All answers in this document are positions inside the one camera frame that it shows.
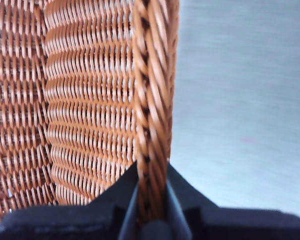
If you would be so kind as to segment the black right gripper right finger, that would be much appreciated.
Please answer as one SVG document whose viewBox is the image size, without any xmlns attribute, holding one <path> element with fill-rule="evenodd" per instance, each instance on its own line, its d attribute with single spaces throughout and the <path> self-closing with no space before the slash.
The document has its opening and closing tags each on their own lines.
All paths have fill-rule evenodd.
<svg viewBox="0 0 300 240">
<path fill-rule="evenodd" d="M 272 209 L 220 207 L 173 167 L 168 179 L 194 240 L 300 240 L 300 217 Z"/>
</svg>

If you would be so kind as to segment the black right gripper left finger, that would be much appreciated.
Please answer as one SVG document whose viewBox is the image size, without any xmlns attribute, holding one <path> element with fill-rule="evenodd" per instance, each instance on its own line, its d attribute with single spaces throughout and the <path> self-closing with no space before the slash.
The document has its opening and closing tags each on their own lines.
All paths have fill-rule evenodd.
<svg viewBox="0 0 300 240">
<path fill-rule="evenodd" d="M 132 164 L 87 205 L 41 205 L 8 213 L 0 221 L 0 240 L 115 240 L 137 181 Z"/>
</svg>

